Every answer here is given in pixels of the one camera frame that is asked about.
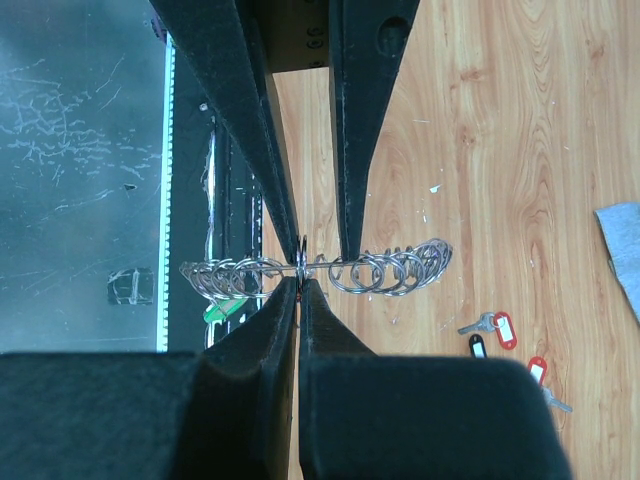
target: white label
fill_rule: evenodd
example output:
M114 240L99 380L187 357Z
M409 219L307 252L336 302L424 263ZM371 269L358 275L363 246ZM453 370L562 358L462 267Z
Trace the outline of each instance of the white label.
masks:
M531 375L536 379L536 382L540 383L542 380L542 374L544 373L544 368L539 365L531 365Z
M473 344L473 355L476 358L486 358L484 356L484 352L482 351L482 344L481 343L474 343Z
M513 340L513 333L511 333L511 327L509 326L509 322L507 321L507 319L501 317L496 323L498 325L502 324L502 326L500 327L500 335L502 336L502 341L504 343L507 343Z

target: black key tag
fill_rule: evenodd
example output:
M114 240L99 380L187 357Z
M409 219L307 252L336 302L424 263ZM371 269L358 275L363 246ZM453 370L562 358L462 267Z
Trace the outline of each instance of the black key tag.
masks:
M471 356L475 358L487 358L487 351L484 348L484 340L477 333L471 335L469 338L469 349L471 350Z

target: red key tag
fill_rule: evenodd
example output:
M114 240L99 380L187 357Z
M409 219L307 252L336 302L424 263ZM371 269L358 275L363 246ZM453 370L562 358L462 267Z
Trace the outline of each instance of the red key tag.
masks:
M542 357L533 357L529 360L529 366L527 367L535 378L538 385L542 385L544 376L547 374L547 362Z
M513 350L518 344L511 317L506 312L498 312L493 317L493 326L498 333L498 341L505 350Z

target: wooden floor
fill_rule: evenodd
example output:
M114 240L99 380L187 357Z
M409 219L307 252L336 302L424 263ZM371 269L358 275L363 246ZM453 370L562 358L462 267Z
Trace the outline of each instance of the wooden floor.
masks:
M545 385L574 408L553 414L578 479L640 478L640 328L593 215L640 201L639 82L640 0L422 0L371 169L363 249L440 237L454 260L402 299L324 287L380 354L468 355L456 329L509 312L518 346L485 335L488 354L547 360ZM278 87L301 231L310 254L335 257L328 72ZM264 254L282 259L268 222Z

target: green object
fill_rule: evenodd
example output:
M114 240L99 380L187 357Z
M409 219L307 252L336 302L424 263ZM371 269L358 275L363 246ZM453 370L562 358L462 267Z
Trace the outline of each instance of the green object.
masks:
M246 301L246 298L237 298L211 304L204 312L204 321L211 324L222 323L229 315L237 312Z

